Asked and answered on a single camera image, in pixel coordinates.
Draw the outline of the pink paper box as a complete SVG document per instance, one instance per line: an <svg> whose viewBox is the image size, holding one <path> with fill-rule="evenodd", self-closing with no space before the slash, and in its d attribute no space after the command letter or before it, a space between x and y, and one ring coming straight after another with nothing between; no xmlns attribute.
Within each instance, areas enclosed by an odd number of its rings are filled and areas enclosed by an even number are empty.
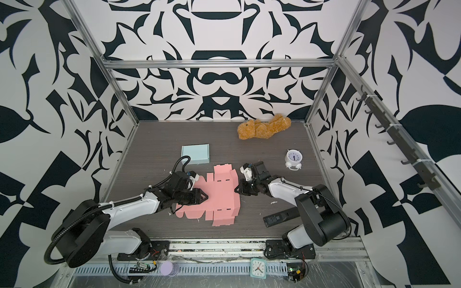
<svg viewBox="0 0 461 288"><path fill-rule="evenodd" d="M237 172L231 164L217 165L213 173L200 176L194 185L208 195L208 199L200 205L185 206L175 215L188 219L205 216L213 226L233 225L241 207L240 195L235 193L238 184Z"/></svg>

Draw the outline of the light blue paper box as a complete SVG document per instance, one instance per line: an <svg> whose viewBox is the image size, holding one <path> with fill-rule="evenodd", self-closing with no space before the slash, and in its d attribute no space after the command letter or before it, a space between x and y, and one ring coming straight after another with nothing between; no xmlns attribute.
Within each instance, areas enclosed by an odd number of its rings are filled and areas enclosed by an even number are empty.
<svg viewBox="0 0 461 288"><path fill-rule="evenodd" d="M186 145L181 148L181 156L189 156L189 164L208 164L210 162L209 144Z"/></svg>

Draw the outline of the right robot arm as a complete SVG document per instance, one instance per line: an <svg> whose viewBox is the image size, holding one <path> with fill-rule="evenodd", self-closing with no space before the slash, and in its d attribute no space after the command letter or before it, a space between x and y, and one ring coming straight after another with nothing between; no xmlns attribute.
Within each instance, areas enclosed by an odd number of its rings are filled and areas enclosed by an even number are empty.
<svg viewBox="0 0 461 288"><path fill-rule="evenodd" d="M263 162L246 163L240 167L240 172L243 179L235 193L244 196L265 194L293 206L264 217L266 227L301 218L302 224L283 236L289 248L299 250L311 244L321 247L339 239L340 234L349 232L349 218L325 185L303 186L288 181L283 176L271 175Z"/></svg>

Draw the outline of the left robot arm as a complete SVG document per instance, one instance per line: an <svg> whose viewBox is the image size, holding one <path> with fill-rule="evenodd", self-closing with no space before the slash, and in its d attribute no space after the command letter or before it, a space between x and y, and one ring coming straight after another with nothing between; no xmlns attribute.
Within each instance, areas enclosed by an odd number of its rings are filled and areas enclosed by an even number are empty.
<svg viewBox="0 0 461 288"><path fill-rule="evenodd" d="M110 272L119 282L140 283L143 277L123 277L116 272L113 255L126 254L137 261L145 260L155 252L152 242L142 229L115 231L114 227L166 209L176 214L187 206L204 203L208 195L195 186L199 175L186 171L190 161L190 156L182 156L175 163L181 170L173 168L164 180L135 197L106 203L83 201L52 235L44 262L77 268L95 256L107 256Z"/></svg>

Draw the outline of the black remote control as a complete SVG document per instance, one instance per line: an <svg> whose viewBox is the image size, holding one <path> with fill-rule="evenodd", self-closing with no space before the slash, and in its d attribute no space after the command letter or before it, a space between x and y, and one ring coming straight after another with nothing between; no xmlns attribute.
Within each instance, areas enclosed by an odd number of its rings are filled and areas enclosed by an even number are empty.
<svg viewBox="0 0 461 288"><path fill-rule="evenodd" d="M300 213L297 207L293 207L281 212L277 212L263 218L264 224L267 228L287 222L289 220L298 218Z"/></svg>

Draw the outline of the white alarm clock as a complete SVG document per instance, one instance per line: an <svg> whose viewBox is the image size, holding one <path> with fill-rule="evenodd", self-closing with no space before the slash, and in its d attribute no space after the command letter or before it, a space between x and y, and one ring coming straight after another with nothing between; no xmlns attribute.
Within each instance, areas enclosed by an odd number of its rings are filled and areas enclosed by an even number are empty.
<svg viewBox="0 0 461 288"><path fill-rule="evenodd" d="M299 150L288 150L285 155L285 166L289 170L298 171L302 168L303 155Z"/></svg>

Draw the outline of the brown teddy bear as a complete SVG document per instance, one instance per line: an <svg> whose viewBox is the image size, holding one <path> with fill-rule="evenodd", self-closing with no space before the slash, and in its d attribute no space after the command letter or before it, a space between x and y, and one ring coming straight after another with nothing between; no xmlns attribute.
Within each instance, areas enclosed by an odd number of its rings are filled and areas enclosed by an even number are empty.
<svg viewBox="0 0 461 288"><path fill-rule="evenodd" d="M275 115L270 121L248 120L237 128L238 138L247 139L269 139L273 135L287 130L291 126L291 119L282 114Z"/></svg>

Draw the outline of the purple round disc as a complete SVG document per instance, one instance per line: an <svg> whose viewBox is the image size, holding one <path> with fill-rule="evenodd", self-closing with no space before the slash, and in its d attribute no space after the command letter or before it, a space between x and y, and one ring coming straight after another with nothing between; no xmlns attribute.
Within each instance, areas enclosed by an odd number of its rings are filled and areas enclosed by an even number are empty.
<svg viewBox="0 0 461 288"><path fill-rule="evenodd" d="M179 273L179 266L171 261L164 261L160 266L160 273L163 276L176 276Z"/></svg>

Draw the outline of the teal square clock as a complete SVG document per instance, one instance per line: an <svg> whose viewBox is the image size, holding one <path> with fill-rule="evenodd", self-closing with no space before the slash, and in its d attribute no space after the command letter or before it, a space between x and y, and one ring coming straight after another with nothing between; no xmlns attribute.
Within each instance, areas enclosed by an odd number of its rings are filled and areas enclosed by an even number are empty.
<svg viewBox="0 0 461 288"><path fill-rule="evenodd" d="M260 258L251 258L250 261L250 276L252 278L266 279L266 261Z"/></svg>

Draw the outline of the left circuit board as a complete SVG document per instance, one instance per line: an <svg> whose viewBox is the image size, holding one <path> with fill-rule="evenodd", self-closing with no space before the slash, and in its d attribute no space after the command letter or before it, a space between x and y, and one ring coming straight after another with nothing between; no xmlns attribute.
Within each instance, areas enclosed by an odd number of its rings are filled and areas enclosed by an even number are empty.
<svg viewBox="0 0 461 288"><path fill-rule="evenodd" d="M152 264L137 263L135 266L129 268L130 274L149 274L157 270L157 263Z"/></svg>

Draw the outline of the circuit board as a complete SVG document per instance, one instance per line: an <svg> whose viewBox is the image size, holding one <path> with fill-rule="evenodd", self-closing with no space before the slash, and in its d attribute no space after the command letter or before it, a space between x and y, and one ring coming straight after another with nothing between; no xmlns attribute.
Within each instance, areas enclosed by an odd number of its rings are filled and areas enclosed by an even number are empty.
<svg viewBox="0 0 461 288"><path fill-rule="evenodd" d="M288 280L296 283L309 273L309 266L305 262L287 264L287 269Z"/></svg>
<svg viewBox="0 0 461 288"><path fill-rule="evenodd" d="M135 266L129 268L130 274L149 274L157 270L157 263L152 264L137 263Z"/></svg>

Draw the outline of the right circuit board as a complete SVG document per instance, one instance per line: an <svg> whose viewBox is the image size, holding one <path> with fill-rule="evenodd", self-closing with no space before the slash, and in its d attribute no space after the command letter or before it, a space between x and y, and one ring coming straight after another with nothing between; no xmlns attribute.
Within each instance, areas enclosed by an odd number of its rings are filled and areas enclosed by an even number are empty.
<svg viewBox="0 0 461 288"><path fill-rule="evenodd" d="M287 269L288 280L296 283L309 273L309 266L305 262L287 264Z"/></svg>

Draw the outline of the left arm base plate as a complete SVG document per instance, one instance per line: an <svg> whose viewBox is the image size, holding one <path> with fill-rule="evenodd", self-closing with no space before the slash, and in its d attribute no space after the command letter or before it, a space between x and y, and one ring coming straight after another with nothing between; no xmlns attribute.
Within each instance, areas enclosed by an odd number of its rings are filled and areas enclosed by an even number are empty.
<svg viewBox="0 0 461 288"><path fill-rule="evenodd" d="M169 254L169 241L143 242L132 254L119 253L118 261L157 261L166 260Z"/></svg>

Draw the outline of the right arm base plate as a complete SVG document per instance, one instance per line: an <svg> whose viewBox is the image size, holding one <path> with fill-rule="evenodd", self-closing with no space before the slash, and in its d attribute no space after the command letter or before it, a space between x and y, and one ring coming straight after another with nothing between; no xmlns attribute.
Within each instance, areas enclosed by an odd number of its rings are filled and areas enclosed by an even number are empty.
<svg viewBox="0 0 461 288"><path fill-rule="evenodd" d="M313 244L302 248L294 248L286 240L266 240L264 256L267 259L315 259L316 252Z"/></svg>

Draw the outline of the wall hook rail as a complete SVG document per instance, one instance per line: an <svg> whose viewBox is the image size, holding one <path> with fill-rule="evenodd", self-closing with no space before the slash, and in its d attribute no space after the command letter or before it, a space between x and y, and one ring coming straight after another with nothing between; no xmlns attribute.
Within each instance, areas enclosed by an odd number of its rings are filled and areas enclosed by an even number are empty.
<svg viewBox="0 0 461 288"><path fill-rule="evenodd" d="M424 182L421 188L429 188L432 191L441 187L437 178L433 161L418 147L404 126L393 116L390 110L383 104L379 96L362 91L359 102L363 102L369 108L367 114L372 114L379 122L377 129L384 130L391 140L388 145L396 145L405 159L403 165L412 166Z"/></svg>

